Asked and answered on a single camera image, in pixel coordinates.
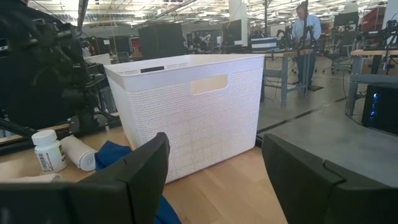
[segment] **man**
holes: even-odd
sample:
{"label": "man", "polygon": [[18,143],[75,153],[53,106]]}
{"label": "man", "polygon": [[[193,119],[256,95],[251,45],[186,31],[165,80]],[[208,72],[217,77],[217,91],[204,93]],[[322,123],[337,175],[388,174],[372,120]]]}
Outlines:
{"label": "man", "polygon": [[[296,8],[298,19],[295,20],[293,25],[292,35],[296,41],[299,41],[303,36],[304,32],[304,19],[305,19],[305,2],[302,2]],[[308,15],[307,16],[307,26],[313,27],[313,36],[316,40],[321,36],[321,23],[317,16]],[[310,41],[310,33],[307,33],[307,42]],[[310,55],[310,66],[308,71],[308,89],[311,90],[312,87],[312,75],[315,69],[315,62],[317,61],[317,49],[314,49],[313,53]],[[297,59],[298,66],[298,81],[294,83],[294,85],[300,84],[303,82],[303,66],[304,66],[304,56],[301,55]]]}

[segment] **blue cloth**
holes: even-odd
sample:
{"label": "blue cloth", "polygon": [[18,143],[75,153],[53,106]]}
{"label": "blue cloth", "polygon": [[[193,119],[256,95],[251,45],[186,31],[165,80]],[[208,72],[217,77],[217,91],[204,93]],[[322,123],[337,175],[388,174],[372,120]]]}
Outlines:
{"label": "blue cloth", "polygon": [[[321,37],[322,29],[321,22],[317,16],[308,15],[307,16],[307,26],[313,26],[313,36],[316,40]],[[293,24],[292,35],[293,38],[299,40],[303,36],[304,32],[304,21],[301,19],[296,19]],[[310,33],[307,33],[307,39],[311,38]]]}
{"label": "blue cloth", "polygon": [[120,146],[111,141],[106,141],[106,143],[101,147],[101,149],[95,153],[95,171],[104,169],[105,167],[111,165],[112,163],[122,159],[125,155],[129,154],[131,151],[129,146]]}
{"label": "blue cloth", "polygon": [[[120,146],[111,141],[107,141],[101,149],[95,153],[95,170],[99,171],[112,163],[122,159],[131,151],[128,146]],[[159,209],[156,214],[155,224],[181,224],[178,215],[173,207],[163,196],[159,201]]]}

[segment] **computer tower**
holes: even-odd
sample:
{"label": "computer tower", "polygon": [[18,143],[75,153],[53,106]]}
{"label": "computer tower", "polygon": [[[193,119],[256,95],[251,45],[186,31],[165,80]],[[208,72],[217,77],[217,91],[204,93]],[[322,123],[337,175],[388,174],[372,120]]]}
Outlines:
{"label": "computer tower", "polygon": [[185,54],[181,24],[157,24],[138,30],[144,60]]}
{"label": "computer tower", "polygon": [[368,85],[362,124],[388,133],[398,134],[398,89]]}

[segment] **metal table leg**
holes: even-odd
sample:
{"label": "metal table leg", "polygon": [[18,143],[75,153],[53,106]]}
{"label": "metal table leg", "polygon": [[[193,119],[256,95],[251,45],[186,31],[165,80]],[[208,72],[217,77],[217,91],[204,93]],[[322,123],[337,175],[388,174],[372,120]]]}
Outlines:
{"label": "metal table leg", "polygon": [[[353,60],[354,60],[354,64],[353,64],[352,77],[356,76],[356,75],[361,75],[361,71],[362,71],[362,57],[354,56]],[[346,111],[345,111],[348,116],[352,116],[353,115],[357,90],[358,90],[358,83],[352,82],[351,79],[350,79],[348,96],[347,96]]]}
{"label": "metal table leg", "polygon": [[308,89],[308,71],[310,70],[310,57],[309,54],[304,55],[304,60],[303,60],[303,83],[302,85],[304,86],[303,88],[303,97],[307,94],[307,89]]}
{"label": "metal table leg", "polygon": [[281,98],[280,98],[280,106],[285,108],[286,107],[286,101],[287,101],[287,74],[288,74],[288,69],[289,69],[289,58],[288,57],[283,57],[282,59],[282,82],[281,84]]}
{"label": "metal table leg", "polygon": [[267,59],[264,57],[264,68],[262,69],[262,82],[261,82],[261,94],[260,94],[260,103],[264,102],[266,99],[266,93],[265,93],[265,77],[266,77],[266,71],[267,71]]}

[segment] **desk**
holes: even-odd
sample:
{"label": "desk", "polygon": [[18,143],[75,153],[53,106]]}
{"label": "desk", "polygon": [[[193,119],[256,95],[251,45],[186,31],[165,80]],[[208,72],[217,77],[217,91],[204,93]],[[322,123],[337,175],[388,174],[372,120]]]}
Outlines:
{"label": "desk", "polygon": [[[107,140],[128,145],[122,127],[80,139],[93,149],[99,149]],[[0,181],[40,172],[33,149],[0,157]],[[71,182],[92,173],[70,161],[60,172]],[[167,184],[164,196],[184,224],[287,223],[258,148]]]}
{"label": "desk", "polygon": [[[398,76],[362,74],[363,56],[385,55],[385,50],[354,50],[351,52],[353,57],[353,74],[349,78],[349,90],[347,96],[346,115],[352,116],[355,101],[361,96],[357,94],[358,84],[378,84],[385,86],[398,86]],[[389,50],[389,55],[398,55],[398,50]]]}
{"label": "desk", "polygon": [[303,96],[305,97],[307,93],[307,88],[308,88],[308,68],[310,66],[310,61],[309,61],[309,56],[312,54],[313,49],[305,49],[300,51],[300,55],[304,55],[304,68],[303,68],[303,83],[301,85],[297,85],[294,88],[287,88],[287,79],[289,77],[289,58],[294,58],[298,56],[297,51],[291,51],[291,52],[275,52],[275,53],[265,53],[266,59],[267,58],[282,58],[282,70],[270,70],[265,68],[264,70],[264,76],[267,77],[272,77],[272,78],[281,78],[281,86],[275,86],[275,85],[266,85],[266,86],[272,86],[275,88],[280,88],[281,89],[281,98],[280,98],[280,106],[281,107],[286,107],[286,101],[287,101],[287,94],[291,91],[296,91],[296,90],[303,90]]}
{"label": "desk", "polygon": [[[122,127],[113,128],[108,132],[103,131],[98,134],[92,134],[80,139],[85,144],[97,150],[100,149],[100,147],[107,140],[120,145],[129,145]],[[42,168],[33,149],[0,156],[0,182],[18,177],[37,176],[41,174],[41,171]],[[79,180],[88,177],[92,173],[93,172],[86,172],[77,168],[77,166],[69,160],[67,167],[60,172],[65,180],[71,182],[78,182]]]}

